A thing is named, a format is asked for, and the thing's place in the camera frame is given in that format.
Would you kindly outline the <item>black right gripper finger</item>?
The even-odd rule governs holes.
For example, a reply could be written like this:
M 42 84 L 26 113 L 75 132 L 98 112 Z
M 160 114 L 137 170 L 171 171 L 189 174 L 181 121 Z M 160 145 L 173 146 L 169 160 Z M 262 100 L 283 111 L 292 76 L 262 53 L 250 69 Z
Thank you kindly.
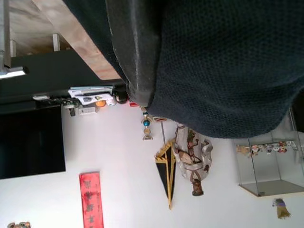
M 148 107 L 155 90 L 164 0 L 108 0 L 106 9 L 115 56 L 129 97 Z

